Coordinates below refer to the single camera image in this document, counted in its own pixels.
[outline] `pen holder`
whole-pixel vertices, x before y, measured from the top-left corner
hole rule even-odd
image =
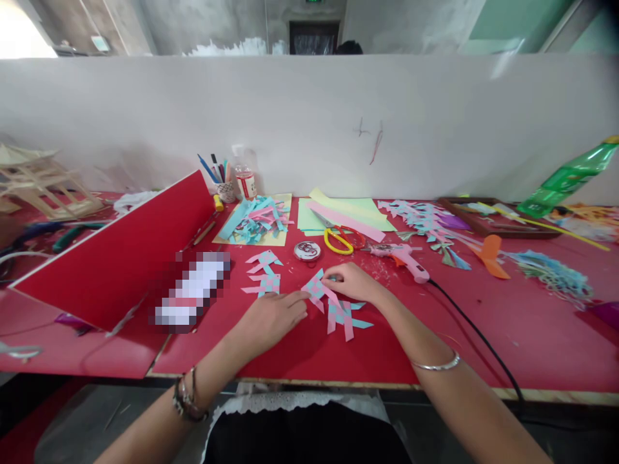
[[[232,203],[237,199],[236,195],[234,195],[234,184],[232,181],[217,184],[217,194],[224,203]]]

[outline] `yellow stick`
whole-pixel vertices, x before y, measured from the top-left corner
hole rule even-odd
[[[514,218],[514,219],[520,219],[520,220],[523,220],[523,221],[528,222],[530,224],[535,224],[536,226],[546,227],[547,229],[556,230],[558,232],[561,232],[561,233],[564,233],[566,235],[569,235],[570,237],[574,237],[574,238],[577,238],[579,240],[582,240],[583,242],[588,243],[589,245],[593,245],[594,247],[597,247],[599,249],[603,249],[604,251],[610,251],[611,250],[610,248],[605,247],[604,245],[600,245],[599,243],[596,243],[593,240],[589,240],[588,238],[581,237],[580,235],[575,234],[575,233],[570,232],[570,231],[566,231],[565,229],[561,229],[559,227],[554,227],[554,226],[548,226],[547,224],[542,224],[541,222],[532,221],[530,219],[525,219],[524,217],[521,217],[521,216],[514,216],[513,214],[509,214],[507,211],[503,211],[502,209],[495,208],[494,206],[490,206],[490,205],[487,205],[487,204],[484,204],[484,203],[481,203],[481,202],[478,202],[478,203],[482,204],[484,206],[487,206],[489,208],[497,210],[503,216],[511,217],[511,218]]]

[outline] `glue gun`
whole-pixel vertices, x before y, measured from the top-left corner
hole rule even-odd
[[[372,255],[376,256],[390,256],[394,259],[396,265],[406,266],[418,284],[425,284],[430,280],[430,274],[415,261],[411,253],[413,248],[407,244],[379,244],[372,245],[370,248],[364,248],[362,251],[369,251]]]

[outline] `bracelet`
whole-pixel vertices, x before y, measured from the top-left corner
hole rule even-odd
[[[415,367],[418,367],[419,369],[425,369],[427,371],[448,371],[450,369],[453,369],[460,363],[460,355],[454,349],[452,349],[452,351],[453,351],[453,359],[449,361],[447,364],[443,364],[439,366],[427,366],[423,364],[417,364],[414,361],[411,361],[411,363]]]
[[[174,384],[174,395],[172,397],[172,404],[174,409],[179,413],[179,416],[185,420],[192,422],[202,422],[208,419],[208,410],[202,412],[193,402],[195,396],[195,366],[191,369],[193,391],[189,395],[185,386],[183,374],[179,377]]]

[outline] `doorway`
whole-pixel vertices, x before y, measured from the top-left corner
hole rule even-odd
[[[337,47],[339,21],[310,23],[290,21],[291,55],[333,55]]]

